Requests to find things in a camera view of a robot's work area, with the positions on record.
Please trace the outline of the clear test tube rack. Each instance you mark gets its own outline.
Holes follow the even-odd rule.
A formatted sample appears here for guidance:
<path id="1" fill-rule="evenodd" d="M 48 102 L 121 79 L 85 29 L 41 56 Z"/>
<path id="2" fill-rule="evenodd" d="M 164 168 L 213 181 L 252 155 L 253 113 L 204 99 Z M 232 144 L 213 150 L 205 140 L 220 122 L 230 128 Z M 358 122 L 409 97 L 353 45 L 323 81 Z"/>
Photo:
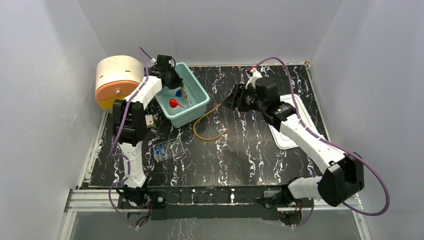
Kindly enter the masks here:
<path id="1" fill-rule="evenodd" d="M 154 156 L 154 147 L 157 147 L 158 149 L 160 149 L 161 159 L 159 162 L 181 157 L 185 154 L 185 147 L 183 146 L 183 142 L 180 137 L 176 137 L 167 141 L 154 144 L 152 146 L 153 156 Z"/>

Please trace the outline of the white plastic bin lid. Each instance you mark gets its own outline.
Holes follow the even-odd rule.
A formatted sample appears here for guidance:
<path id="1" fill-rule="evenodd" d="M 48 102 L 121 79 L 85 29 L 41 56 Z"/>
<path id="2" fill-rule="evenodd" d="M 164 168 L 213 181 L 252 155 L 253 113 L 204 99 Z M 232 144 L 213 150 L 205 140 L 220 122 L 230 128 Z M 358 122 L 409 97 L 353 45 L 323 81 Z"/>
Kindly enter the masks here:
<path id="1" fill-rule="evenodd" d="M 306 105 L 301 100 L 299 95 L 294 94 L 294 97 L 292 97 L 291 94 L 286 94 L 281 95 L 279 98 L 282 103 L 287 103 L 292 107 L 296 107 L 300 114 L 300 118 L 305 123 L 305 126 L 318 135 L 316 139 L 324 139 L 324 135 L 319 133 L 311 115 L 307 111 Z M 271 124 L 268 125 L 268 128 L 276 146 L 280 150 L 288 150 L 299 147 L 299 140 L 301 147 L 305 146 L 312 139 L 312 136 L 307 136 L 311 134 L 300 123 L 296 113 L 291 115 L 288 121 L 282 122 L 279 128 L 275 128 Z"/>

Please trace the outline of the small white red box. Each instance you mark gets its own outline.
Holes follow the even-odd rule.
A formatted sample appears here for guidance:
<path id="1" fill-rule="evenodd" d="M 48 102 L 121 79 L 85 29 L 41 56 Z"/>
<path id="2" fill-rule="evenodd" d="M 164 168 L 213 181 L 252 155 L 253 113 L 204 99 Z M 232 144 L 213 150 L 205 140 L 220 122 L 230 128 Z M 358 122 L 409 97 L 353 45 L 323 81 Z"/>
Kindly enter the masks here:
<path id="1" fill-rule="evenodd" d="M 146 127 L 148 129 L 153 128 L 155 126 L 155 121 L 154 121 L 154 117 L 153 117 L 152 114 L 145 116 L 145 122 L 146 122 Z"/>

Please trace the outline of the metal tongs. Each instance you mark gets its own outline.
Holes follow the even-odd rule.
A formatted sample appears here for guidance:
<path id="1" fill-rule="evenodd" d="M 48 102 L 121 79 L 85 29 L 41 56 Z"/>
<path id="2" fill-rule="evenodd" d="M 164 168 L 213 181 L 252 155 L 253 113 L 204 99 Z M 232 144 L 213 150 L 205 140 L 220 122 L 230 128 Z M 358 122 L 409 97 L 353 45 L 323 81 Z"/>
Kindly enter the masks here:
<path id="1" fill-rule="evenodd" d="M 188 93 L 186 91 L 186 88 L 185 88 L 185 85 L 184 84 L 181 86 L 180 90 L 181 90 L 182 97 L 187 102 L 187 105 L 189 107 L 191 107 L 192 106 L 192 102 L 191 102 L 191 100 L 189 98 L 189 95 L 188 95 Z"/>

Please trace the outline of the blue capped tube in rack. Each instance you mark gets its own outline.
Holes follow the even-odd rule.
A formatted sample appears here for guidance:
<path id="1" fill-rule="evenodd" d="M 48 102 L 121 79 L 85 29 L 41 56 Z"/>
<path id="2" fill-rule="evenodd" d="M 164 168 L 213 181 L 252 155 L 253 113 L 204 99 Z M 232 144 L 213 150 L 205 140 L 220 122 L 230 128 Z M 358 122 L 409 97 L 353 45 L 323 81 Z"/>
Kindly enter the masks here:
<path id="1" fill-rule="evenodd" d="M 159 162 L 160 160 L 161 160 L 161 152 L 160 152 L 160 149 L 158 149 L 156 146 L 154 147 L 154 149 L 153 149 L 153 151 L 154 151 L 154 159 L 155 159 L 155 161 L 156 162 Z"/>

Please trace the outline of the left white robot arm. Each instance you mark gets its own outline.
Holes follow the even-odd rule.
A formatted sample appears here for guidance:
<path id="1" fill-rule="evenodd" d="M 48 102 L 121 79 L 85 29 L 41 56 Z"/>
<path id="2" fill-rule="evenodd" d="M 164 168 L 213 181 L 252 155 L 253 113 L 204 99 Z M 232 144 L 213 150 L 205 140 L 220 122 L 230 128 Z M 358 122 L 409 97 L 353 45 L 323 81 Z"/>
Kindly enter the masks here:
<path id="1" fill-rule="evenodd" d="M 164 88 L 177 89 L 183 86 L 183 80 L 176 72 L 176 61 L 170 55 L 159 54 L 151 59 L 151 67 L 141 66 L 136 74 L 140 83 L 124 99 L 112 104 L 114 140 L 109 151 L 110 157 L 124 160 L 125 177 L 119 182 L 117 192 L 137 208 L 149 203 L 149 194 L 144 190 L 144 173 L 141 144 L 146 137 L 146 107 Z"/>

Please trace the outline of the white orange yellow cylinder device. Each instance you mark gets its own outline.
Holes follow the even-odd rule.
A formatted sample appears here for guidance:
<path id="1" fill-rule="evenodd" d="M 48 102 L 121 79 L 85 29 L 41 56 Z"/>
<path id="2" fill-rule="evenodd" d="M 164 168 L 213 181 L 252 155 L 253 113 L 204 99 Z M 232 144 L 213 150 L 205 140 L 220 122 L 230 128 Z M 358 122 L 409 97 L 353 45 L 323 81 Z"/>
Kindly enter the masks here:
<path id="1" fill-rule="evenodd" d="M 96 66 L 95 100 L 106 112 L 111 112 L 115 100 L 131 94 L 145 76 L 145 65 L 128 55 L 115 55 Z"/>

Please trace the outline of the white squeeze bottle red cap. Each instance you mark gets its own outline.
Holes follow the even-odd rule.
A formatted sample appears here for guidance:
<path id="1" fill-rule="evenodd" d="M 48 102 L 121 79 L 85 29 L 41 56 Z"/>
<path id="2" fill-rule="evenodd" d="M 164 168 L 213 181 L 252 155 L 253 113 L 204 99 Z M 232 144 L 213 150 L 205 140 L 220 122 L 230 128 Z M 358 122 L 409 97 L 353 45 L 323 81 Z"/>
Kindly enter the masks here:
<path id="1" fill-rule="evenodd" d="M 169 100 L 169 106 L 173 109 L 177 108 L 177 107 L 181 107 L 184 108 L 184 106 L 182 104 L 180 104 L 176 99 L 171 98 Z"/>

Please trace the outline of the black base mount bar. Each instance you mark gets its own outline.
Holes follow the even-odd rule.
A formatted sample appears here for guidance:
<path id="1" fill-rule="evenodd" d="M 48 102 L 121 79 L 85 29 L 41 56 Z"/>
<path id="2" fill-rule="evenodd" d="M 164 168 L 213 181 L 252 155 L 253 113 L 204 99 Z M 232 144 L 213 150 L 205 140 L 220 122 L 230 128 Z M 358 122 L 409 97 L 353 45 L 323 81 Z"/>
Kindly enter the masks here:
<path id="1" fill-rule="evenodd" d="M 307 198 L 294 199 L 284 185 L 119 187 L 118 207 L 151 210 L 152 220 L 259 218 L 299 223 Z"/>

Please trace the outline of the aluminium frame rail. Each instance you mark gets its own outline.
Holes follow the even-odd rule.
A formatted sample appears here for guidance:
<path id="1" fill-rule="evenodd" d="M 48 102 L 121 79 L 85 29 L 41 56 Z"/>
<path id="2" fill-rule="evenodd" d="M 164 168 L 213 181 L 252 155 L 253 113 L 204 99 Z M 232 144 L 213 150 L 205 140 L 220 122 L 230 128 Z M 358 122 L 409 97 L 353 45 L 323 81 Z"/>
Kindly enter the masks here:
<path id="1" fill-rule="evenodd" d="M 170 208 L 171 206 L 250 206 L 257 203 L 263 196 L 263 191 L 258 188 L 165 188 L 155 189 L 148 194 L 153 199 L 155 209 Z M 76 211 L 83 210 L 113 210 L 116 206 L 122 211 L 137 209 L 135 202 L 119 195 L 116 190 L 85 189 L 70 192 L 66 208 Z"/>

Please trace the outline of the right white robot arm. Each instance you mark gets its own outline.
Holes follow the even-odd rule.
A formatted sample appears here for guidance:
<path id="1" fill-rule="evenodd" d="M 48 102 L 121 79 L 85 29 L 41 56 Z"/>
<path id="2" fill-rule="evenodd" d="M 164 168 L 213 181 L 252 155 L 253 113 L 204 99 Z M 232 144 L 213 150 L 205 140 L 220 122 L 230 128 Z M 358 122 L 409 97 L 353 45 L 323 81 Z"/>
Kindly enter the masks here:
<path id="1" fill-rule="evenodd" d="M 325 143 L 323 137 L 308 132 L 298 118 L 298 108 L 281 100 L 272 78 L 260 77 L 255 85 L 237 83 L 223 105 L 239 112 L 260 112 L 268 125 L 292 140 L 321 171 L 321 177 L 299 177 L 285 183 L 281 199 L 286 206 L 295 207 L 308 198 L 337 207 L 365 187 L 363 164 Z"/>

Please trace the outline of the teal plastic bin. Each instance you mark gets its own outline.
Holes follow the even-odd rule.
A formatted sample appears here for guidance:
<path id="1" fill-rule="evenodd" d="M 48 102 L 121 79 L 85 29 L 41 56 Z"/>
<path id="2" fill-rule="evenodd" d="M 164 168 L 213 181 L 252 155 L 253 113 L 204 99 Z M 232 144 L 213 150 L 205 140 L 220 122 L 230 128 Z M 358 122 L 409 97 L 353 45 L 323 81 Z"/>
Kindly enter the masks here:
<path id="1" fill-rule="evenodd" d="M 170 120 L 171 124 L 175 128 L 180 128 L 200 118 L 206 113 L 207 104 L 210 102 L 210 97 L 184 62 L 178 62 L 176 64 L 175 70 L 183 79 L 183 84 L 191 100 L 192 106 L 188 106 L 187 102 L 182 97 L 176 96 L 176 91 L 179 90 L 180 87 L 176 89 L 169 89 L 165 86 L 159 93 L 155 95 L 155 98 L 165 117 Z M 169 105 L 170 99 L 177 100 L 184 106 L 184 108 L 171 108 Z"/>

